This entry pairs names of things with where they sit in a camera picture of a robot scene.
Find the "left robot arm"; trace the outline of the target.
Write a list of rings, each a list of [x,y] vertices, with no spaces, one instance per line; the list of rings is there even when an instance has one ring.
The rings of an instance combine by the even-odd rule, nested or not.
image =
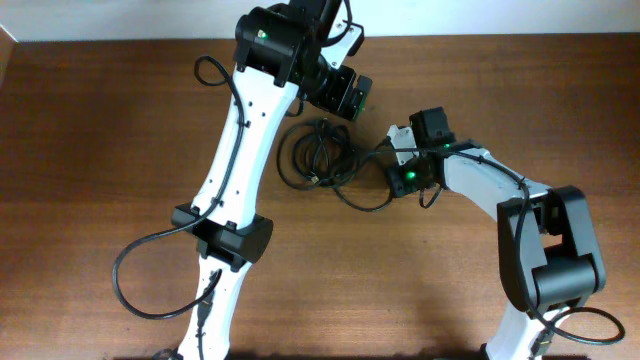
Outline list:
[[[372,82],[344,66],[364,29],[337,20],[340,1],[289,1],[256,7],[235,29],[232,100],[207,178],[172,222],[199,253],[200,303],[175,359],[223,359],[242,282],[264,253],[271,220],[256,213],[257,192],[281,121],[294,101],[353,121]]]

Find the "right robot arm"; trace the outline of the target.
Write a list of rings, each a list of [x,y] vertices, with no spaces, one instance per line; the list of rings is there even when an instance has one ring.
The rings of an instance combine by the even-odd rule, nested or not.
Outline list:
[[[427,189],[460,194],[497,224],[499,274],[508,303],[483,359],[540,359],[558,325],[606,284],[584,193],[550,187],[497,161],[473,140],[459,141],[443,108],[414,113],[385,137],[395,163],[387,176],[399,198]]]

